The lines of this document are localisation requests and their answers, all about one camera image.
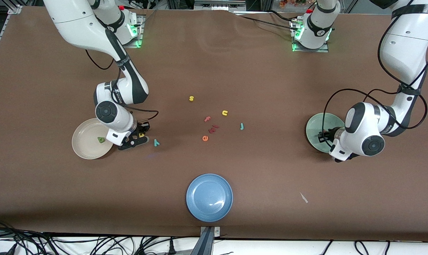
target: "plate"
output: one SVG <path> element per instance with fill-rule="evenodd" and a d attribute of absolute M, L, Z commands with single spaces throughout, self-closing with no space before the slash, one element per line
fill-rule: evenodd
<path fill-rule="evenodd" d="M 98 119 L 92 118 L 77 127 L 73 134 L 73 150 L 84 159 L 96 159 L 105 155 L 113 146 L 113 143 L 105 139 L 108 127 Z"/>
<path fill-rule="evenodd" d="M 222 219 L 233 204 L 233 192 L 227 180 L 208 173 L 195 178 L 186 194 L 187 207 L 192 215 L 205 222 Z"/>
<path fill-rule="evenodd" d="M 318 140 L 318 134 L 321 132 L 322 122 L 323 113 L 313 115 L 307 122 L 305 132 L 308 141 L 313 147 L 315 147 L 315 149 L 324 153 L 329 153 L 329 150 L 331 150 L 329 145 L 327 145 L 325 142 L 320 143 Z M 326 113 L 326 116 L 324 116 L 324 130 L 333 129 L 337 126 L 345 126 L 345 123 L 334 114 Z"/>

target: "brown table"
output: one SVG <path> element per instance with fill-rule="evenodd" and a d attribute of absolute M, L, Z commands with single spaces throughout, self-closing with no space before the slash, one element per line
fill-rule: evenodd
<path fill-rule="evenodd" d="M 83 160 L 71 137 L 95 117 L 96 85 L 118 70 L 96 68 L 44 8 L 24 7 L 0 42 L 0 220 L 35 231 L 197 235 L 205 223 L 188 211 L 186 189 L 217 173 L 234 193 L 215 223 L 228 237 L 428 240 L 428 117 L 385 137 L 380 155 L 345 163 L 305 137 L 338 89 L 397 88 L 376 59 L 389 19 L 339 15 L 330 52 L 301 53 L 287 30 L 226 11 L 158 11 L 143 47 L 128 52 L 150 88 L 140 107 L 161 112 L 148 133 L 161 145 Z M 428 76 L 423 94 L 428 101 Z M 328 111 L 343 117 L 362 99 L 344 92 Z M 418 102 L 412 124 L 422 113 Z M 209 135 L 212 124 L 220 129 Z"/>

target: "green plate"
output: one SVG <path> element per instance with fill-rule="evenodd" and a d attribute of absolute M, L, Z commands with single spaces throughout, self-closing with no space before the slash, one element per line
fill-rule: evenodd
<path fill-rule="evenodd" d="M 329 145 L 325 142 L 320 143 L 318 140 L 318 134 L 321 132 L 322 121 L 323 113 L 313 115 L 307 122 L 305 132 L 308 141 L 313 147 L 315 147 L 315 149 L 324 153 L 329 153 L 329 150 L 331 149 Z M 333 129 L 337 126 L 345 126 L 345 123 L 334 114 L 326 113 L 326 116 L 324 117 L 324 130 Z"/>

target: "beige plate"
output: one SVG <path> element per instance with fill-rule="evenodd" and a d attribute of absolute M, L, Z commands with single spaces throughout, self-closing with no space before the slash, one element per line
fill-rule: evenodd
<path fill-rule="evenodd" d="M 108 128 L 98 119 L 92 118 L 77 127 L 73 134 L 73 150 L 84 159 L 95 159 L 105 155 L 113 143 L 105 139 L 105 142 L 100 143 L 98 137 L 106 137 Z"/>

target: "white scrap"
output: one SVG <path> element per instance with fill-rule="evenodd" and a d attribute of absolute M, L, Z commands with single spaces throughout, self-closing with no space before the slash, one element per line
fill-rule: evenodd
<path fill-rule="evenodd" d="M 300 195 L 302 196 L 302 199 L 305 201 L 305 203 L 308 203 L 308 200 L 304 197 L 304 195 L 302 193 L 300 193 Z"/>

